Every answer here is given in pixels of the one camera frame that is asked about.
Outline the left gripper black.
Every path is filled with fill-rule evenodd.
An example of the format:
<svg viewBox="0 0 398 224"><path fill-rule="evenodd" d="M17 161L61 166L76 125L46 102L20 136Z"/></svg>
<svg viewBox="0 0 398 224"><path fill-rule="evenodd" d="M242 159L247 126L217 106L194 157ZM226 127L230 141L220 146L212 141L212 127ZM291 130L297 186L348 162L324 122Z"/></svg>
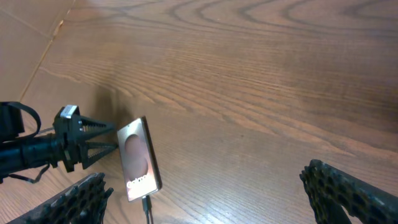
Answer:
<svg viewBox="0 0 398 224"><path fill-rule="evenodd" d="M115 151L118 145L108 142L84 142L97 136L109 134L115 130L113 123L74 114L71 119L56 115L53 123L54 133L32 138L23 143L21 156L26 167L33 168L46 163L53 167L62 161L67 172L73 172L75 165L82 164L83 169Z"/></svg>

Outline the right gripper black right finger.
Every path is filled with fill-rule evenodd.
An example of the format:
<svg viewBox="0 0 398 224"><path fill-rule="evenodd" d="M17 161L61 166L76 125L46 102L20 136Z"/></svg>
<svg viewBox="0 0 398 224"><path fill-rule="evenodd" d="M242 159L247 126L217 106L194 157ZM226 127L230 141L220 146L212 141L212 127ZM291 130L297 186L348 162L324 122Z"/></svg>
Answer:
<svg viewBox="0 0 398 224"><path fill-rule="evenodd" d="M312 159L300 174L317 223L397 224L397 197Z"/></svg>

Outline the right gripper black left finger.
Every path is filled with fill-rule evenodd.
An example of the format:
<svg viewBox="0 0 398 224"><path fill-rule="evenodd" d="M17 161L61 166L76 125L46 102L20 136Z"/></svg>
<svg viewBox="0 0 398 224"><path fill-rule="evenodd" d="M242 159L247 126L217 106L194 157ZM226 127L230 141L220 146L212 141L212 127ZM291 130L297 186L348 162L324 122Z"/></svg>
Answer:
<svg viewBox="0 0 398 224"><path fill-rule="evenodd" d="M92 173L11 220L14 224L102 224L113 189L105 189L105 174Z"/></svg>

